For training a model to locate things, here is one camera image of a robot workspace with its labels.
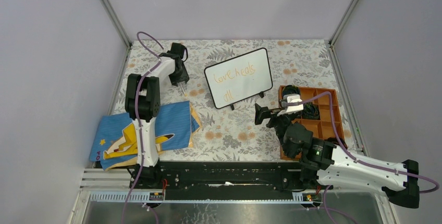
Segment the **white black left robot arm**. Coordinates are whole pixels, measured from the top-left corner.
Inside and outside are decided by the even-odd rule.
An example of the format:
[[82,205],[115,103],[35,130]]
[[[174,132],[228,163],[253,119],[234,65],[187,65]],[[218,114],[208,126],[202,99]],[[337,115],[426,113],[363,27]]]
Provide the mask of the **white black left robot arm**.
[[133,181],[141,179],[149,188],[160,185],[162,175],[157,165],[159,154],[155,144],[155,121],[161,106],[162,84],[180,86],[189,81],[185,67],[187,48],[172,43],[170,50],[160,53],[158,62],[145,74],[132,73],[127,78],[125,111],[133,120],[137,138],[137,162]]

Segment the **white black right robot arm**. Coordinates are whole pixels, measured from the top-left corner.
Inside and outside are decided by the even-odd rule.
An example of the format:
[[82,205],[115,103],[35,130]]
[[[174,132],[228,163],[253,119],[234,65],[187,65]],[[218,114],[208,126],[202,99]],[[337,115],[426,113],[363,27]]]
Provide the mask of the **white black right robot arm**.
[[300,122],[280,109],[255,104],[255,124],[268,119],[281,150],[289,159],[298,158],[301,165],[300,184],[311,189],[315,185],[350,188],[384,195],[389,202],[416,209],[420,205],[419,164],[413,160],[393,163],[359,155],[341,147],[336,138],[319,139]]

